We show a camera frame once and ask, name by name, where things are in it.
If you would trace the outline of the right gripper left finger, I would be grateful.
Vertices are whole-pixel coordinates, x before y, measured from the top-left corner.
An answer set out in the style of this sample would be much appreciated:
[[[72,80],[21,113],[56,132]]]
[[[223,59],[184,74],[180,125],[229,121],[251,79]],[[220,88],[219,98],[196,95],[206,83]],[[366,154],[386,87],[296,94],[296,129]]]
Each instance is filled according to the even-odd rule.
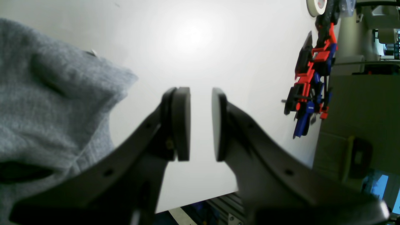
[[[171,88],[118,148],[54,188],[17,202],[19,225],[151,225],[165,169],[190,158],[191,94]]]

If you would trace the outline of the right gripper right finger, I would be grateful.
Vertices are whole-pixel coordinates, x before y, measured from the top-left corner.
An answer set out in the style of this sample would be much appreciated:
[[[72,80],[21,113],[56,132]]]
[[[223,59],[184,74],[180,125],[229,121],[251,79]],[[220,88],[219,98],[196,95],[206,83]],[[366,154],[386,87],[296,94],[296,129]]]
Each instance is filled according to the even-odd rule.
[[[212,90],[215,156],[234,172],[249,225],[384,225],[384,201],[312,171]]]

